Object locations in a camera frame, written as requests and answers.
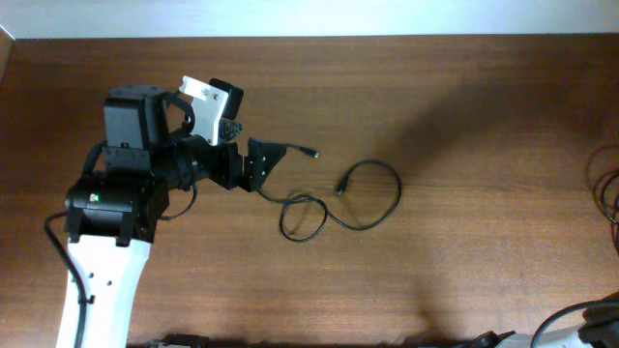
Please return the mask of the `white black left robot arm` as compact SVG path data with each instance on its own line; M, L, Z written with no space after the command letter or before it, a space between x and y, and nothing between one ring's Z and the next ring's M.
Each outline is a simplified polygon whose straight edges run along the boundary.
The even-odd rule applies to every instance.
M175 92L110 91L106 138L89 152L62 213L68 288L58 346L126 345L137 285L173 190L195 191L204 179L224 189L262 187L286 146L251 139L248 153L239 153L242 97L217 79Z

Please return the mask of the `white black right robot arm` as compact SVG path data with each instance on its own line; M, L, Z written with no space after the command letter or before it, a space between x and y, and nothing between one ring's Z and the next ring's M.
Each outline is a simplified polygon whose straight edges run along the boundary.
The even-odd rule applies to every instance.
M584 323L551 331L559 319L582 310ZM572 304L547 317L532 334L483 333L457 345L465 348L618 348L618 293Z

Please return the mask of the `black device at table edge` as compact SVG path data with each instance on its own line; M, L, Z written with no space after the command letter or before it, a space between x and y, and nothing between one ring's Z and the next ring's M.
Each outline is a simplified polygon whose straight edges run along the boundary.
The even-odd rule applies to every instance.
M161 339L152 339L145 348L208 348L210 338L197 334L171 333Z

